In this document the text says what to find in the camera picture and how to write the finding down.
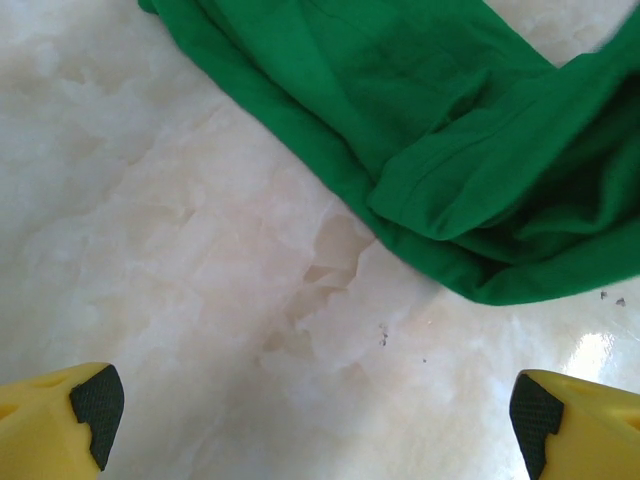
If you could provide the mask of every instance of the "green fabric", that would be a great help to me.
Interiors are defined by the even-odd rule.
[[[556,68],[479,0],[140,0],[396,255],[481,303],[640,273],[640,14]]]

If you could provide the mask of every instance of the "white marble surface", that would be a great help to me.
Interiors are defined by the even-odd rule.
[[[492,5],[562,63],[633,1]],[[115,363],[102,478],[524,480],[520,369],[640,391],[640,280],[444,291],[133,0],[3,0],[0,38],[0,383]]]

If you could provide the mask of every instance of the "marble floor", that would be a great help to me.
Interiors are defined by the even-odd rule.
[[[562,63],[634,1],[491,4]],[[640,280],[473,305],[386,252],[134,0],[4,0],[0,37],[0,383],[114,363],[101,478],[524,480],[519,370],[640,392]]]

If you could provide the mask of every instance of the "black rubber pad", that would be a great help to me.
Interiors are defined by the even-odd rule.
[[[69,395],[78,423],[91,429],[91,455],[104,470],[124,410],[124,390],[113,365],[78,385]]]
[[[528,375],[518,377],[511,396],[509,415],[532,480],[538,480],[542,475],[547,464],[547,436],[558,433],[563,413],[564,403]]]

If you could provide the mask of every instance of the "green cloth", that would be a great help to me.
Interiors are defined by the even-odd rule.
[[[480,0],[140,0],[420,272],[506,305],[640,273],[640,13],[562,68]]]

